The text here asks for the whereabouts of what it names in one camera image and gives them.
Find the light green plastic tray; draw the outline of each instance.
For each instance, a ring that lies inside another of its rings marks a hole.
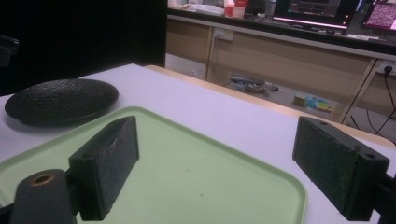
[[[304,223],[307,196],[296,178],[139,107],[123,108],[1,163],[0,203],[12,203],[28,175],[66,170],[79,147],[111,120],[131,115],[140,160],[102,223]]]

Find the table surface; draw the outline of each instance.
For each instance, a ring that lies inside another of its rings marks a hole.
[[[294,175],[308,192],[305,223],[349,223],[291,158],[298,117],[305,114],[156,66],[130,64],[85,78],[117,87],[119,100],[108,112],[130,105],[144,107]],[[0,106],[4,108],[9,97],[0,97]],[[0,162],[76,128],[27,126],[4,109],[0,119]],[[388,174],[396,174],[396,150],[391,142],[334,125],[390,158]],[[369,223],[377,221],[374,212]]]

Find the black wall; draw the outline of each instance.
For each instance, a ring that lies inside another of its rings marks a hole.
[[[164,66],[167,0],[0,0],[0,35],[20,41],[0,95],[128,63]]]

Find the black round disc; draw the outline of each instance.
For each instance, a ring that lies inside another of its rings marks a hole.
[[[19,91],[6,102],[14,119],[33,125],[52,125],[94,117],[119,98],[117,89],[103,81],[62,79]]]

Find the monitor screen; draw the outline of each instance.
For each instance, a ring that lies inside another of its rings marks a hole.
[[[374,0],[363,20],[363,26],[396,31],[396,0]]]
[[[360,0],[277,0],[274,20],[347,29]]]

